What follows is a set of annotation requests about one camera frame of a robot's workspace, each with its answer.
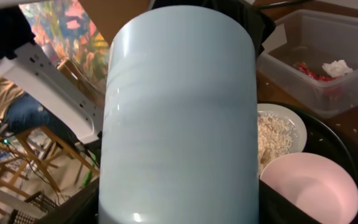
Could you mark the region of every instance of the pink bowl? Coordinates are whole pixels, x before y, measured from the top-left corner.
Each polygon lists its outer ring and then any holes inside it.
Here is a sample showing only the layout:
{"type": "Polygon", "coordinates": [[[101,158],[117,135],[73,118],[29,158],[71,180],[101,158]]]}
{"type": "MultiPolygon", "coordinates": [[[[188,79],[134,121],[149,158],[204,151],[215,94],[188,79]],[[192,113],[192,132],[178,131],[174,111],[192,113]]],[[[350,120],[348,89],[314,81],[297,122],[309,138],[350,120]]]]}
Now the pink bowl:
{"type": "Polygon", "coordinates": [[[323,156],[305,152],[281,156],[260,179],[320,223],[350,223],[357,214],[358,189],[352,177],[323,156]]]}

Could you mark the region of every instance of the beige shirt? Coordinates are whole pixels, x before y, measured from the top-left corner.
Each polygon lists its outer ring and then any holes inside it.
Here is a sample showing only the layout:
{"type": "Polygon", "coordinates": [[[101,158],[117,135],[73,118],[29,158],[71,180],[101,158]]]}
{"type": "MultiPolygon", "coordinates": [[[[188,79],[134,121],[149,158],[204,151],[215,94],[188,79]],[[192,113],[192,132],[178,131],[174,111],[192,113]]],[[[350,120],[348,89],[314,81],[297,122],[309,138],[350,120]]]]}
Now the beige shirt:
{"type": "Polygon", "coordinates": [[[24,90],[15,83],[0,77],[0,119],[4,118],[5,112],[11,103],[24,94],[24,90]]]}

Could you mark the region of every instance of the clear plastic bin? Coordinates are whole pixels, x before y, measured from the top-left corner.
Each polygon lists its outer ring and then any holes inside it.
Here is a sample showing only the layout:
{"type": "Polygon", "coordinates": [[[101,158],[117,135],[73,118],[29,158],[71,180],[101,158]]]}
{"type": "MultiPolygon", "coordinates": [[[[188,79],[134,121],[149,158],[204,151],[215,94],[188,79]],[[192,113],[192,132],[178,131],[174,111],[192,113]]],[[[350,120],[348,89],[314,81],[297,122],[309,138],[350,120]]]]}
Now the clear plastic bin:
{"type": "Polygon", "coordinates": [[[258,71],[323,118],[357,106],[358,18],[299,10],[276,21],[277,27],[282,24],[286,44],[260,55],[258,71]],[[314,80],[295,67],[304,62],[327,76],[323,63],[342,59],[354,71],[330,82],[314,80]]]}

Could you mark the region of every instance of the light blue cylinder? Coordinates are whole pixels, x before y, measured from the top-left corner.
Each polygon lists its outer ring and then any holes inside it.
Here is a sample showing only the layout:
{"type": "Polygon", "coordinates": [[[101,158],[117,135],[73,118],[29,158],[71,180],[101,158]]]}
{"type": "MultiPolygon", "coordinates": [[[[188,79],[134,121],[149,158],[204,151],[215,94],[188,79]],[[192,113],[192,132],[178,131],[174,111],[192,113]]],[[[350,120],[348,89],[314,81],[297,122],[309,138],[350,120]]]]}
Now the light blue cylinder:
{"type": "Polygon", "coordinates": [[[258,223],[252,40],[220,12],[146,12],[114,38],[100,223],[258,223]]]}

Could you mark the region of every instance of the white bowl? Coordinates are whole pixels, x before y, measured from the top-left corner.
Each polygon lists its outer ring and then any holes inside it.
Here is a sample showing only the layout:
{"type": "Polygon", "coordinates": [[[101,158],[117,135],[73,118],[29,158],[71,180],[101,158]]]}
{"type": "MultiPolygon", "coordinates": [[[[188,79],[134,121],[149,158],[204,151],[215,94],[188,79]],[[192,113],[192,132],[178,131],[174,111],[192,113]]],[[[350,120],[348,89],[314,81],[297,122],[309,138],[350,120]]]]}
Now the white bowl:
{"type": "Polygon", "coordinates": [[[358,211],[358,189],[335,162],[312,153],[293,153],[272,161],[260,179],[323,224],[350,223],[358,211]]]}
{"type": "Polygon", "coordinates": [[[290,153],[301,152],[305,148],[308,133],[302,119],[292,110],[283,106],[270,103],[258,103],[258,114],[275,115],[292,125],[292,146],[289,148],[290,153]]]}

